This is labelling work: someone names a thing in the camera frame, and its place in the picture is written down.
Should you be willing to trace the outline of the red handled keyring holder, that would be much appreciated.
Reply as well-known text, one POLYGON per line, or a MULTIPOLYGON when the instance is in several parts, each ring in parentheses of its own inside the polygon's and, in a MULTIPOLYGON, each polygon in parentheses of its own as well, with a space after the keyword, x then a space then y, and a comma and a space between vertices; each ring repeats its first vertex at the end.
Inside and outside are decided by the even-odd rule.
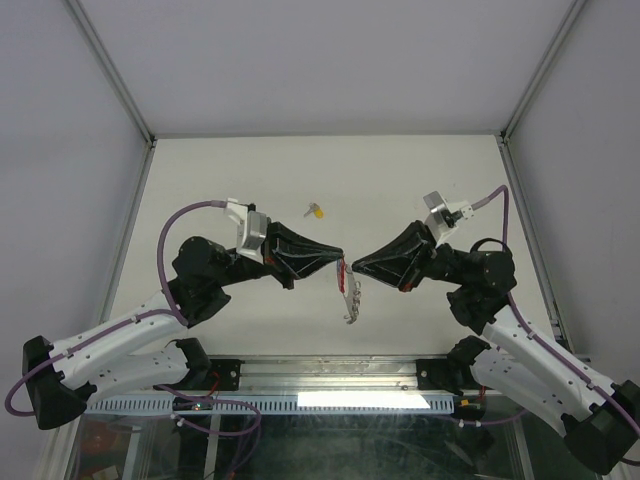
POLYGON ((337 285, 344 299, 347 313, 344 316, 347 325, 354 324, 359 318, 361 305, 361 283, 356 279, 350 263, 345 257, 337 261, 337 285))

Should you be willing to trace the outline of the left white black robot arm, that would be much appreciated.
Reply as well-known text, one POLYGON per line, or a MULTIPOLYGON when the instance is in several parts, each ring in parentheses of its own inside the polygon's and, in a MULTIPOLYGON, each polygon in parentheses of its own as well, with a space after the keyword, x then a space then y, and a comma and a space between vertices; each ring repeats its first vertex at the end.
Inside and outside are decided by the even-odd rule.
POLYGON ((24 343, 22 374, 38 428, 58 428, 130 390, 201 387, 209 358, 185 334, 230 302, 226 286, 272 277, 291 290, 343 255, 279 222, 268 224, 254 258, 201 236, 188 238, 172 262, 175 278, 130 313, 63 340, 38 335, 24 343))

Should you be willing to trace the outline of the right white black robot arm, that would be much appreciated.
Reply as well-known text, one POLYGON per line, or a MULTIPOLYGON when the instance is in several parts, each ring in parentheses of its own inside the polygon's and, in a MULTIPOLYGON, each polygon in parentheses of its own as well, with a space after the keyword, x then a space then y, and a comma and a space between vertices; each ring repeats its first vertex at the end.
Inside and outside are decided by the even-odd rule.
POLYGON ((473 333, 448 354, 450 381, 476 381, 507 396, 549 425, 592 472, 609 474, 638 442, 638 385, 597 372, 522 315, 511 295, 509 248, 456 250, 415 221, 353 269, 404 293, 423 279, 456 285, 447 295, 450 310, 473 333))

